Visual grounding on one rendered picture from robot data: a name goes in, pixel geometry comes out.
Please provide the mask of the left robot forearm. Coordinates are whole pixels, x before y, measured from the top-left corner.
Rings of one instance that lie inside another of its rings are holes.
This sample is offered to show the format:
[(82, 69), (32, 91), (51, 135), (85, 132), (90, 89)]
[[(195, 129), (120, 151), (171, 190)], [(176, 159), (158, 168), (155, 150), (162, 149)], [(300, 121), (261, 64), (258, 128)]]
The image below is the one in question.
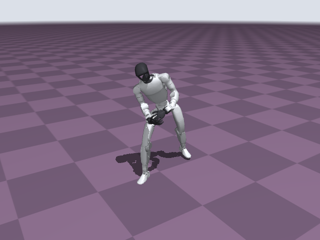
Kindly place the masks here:
[(176, 103), (178, 102), (179, 100), (179, 93), (178, 91), (175, 91), (175, 94), (174, 94), (174, 97), (172, 97), (170, 99), (170, 103), (169, 105), (165, 108), (167, 110), (167, 112), (169, 112), (170, 110), (173, 111), (174, 108), (176, 107)]

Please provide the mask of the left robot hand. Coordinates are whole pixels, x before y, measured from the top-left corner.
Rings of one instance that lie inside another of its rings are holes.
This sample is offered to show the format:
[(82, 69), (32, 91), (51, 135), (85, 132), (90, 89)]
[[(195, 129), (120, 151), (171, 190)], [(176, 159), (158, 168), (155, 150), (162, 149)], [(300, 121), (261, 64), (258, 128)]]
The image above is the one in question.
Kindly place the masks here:
[[(166, 107), (167, 107), (167, 106), (166, 106)], [(159, 118), (163, 119), (163, 118), (165, 117), (165, 114), (168, 114), (169, 112), (171, 112), (171, 110), (167, 112), (167, 110), (165, 109), (166, 107), (164, 107), (163, 110), (157, 110), (157, 111), (152, 112), (152, 114), (156, 113), (156, 114), (154, 114), (154, 118), (153, 118), (153, 119), (156, 119), (158, 116), (159, 116)], [(156, 116), (156, 117), (155, 117), (155, 116)], [(159, 118), (158, 118), (158, 119), (159, 119)], [(157, 120), (158, 120), (158, 119), (157, 119)], [(156, 120), (156, 121), (157, 121), (157, 120)], [(158, 122), (159, 122), (159, 121), (158, 121)]]

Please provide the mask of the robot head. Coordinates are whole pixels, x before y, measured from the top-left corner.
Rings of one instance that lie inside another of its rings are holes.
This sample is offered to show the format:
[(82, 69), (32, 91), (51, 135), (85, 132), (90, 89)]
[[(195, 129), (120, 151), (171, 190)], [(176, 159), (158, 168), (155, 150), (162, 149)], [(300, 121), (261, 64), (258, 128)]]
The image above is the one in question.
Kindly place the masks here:
[[(148, 67), (145, 63), (141, 62), (135, 66), (135, 75), (142, 80), (145, 84), (150, 83), (153, 80), (154, 75), (149, 74)], [(142, 76), (143, 75), (143, 76)], [(142, 78), (140, 77), (142, 76)], [(150, 79), (152, 77), (152, 79)]]

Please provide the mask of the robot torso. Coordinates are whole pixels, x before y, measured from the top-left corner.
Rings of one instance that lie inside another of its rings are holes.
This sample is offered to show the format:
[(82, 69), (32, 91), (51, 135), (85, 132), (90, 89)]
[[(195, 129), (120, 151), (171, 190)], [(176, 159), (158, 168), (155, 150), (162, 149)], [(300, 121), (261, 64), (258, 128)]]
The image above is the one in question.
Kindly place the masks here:
[[(152, 102), (155, 103), (155, 107), (158, 111), (163, 110), (166, 106), (169, 106), (167, 86), (163, 83), (158, 73), (152, 73), (154, 76), (150, 77), (152, 81), (150, 83), (144, 83), (146, 81), (139, 81), (140, 90), (143, 94)], [(151, 74), (151, 75), (152, 75)]]

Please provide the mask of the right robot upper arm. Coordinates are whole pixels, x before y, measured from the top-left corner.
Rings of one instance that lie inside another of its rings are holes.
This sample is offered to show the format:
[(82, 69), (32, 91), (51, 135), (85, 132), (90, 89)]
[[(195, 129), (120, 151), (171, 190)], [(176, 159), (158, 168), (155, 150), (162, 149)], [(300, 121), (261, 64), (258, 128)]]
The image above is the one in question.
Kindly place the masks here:
[(133, 93), (135, 94), (135, 97), (136, 97), (137, 101), (139, 102), (139, 104), (141, 105), (142, 109), (143, 110), (149, 109), (148, 103), (145, 103), (143, 94), (141, 93), (139, 83), (133, 87)]

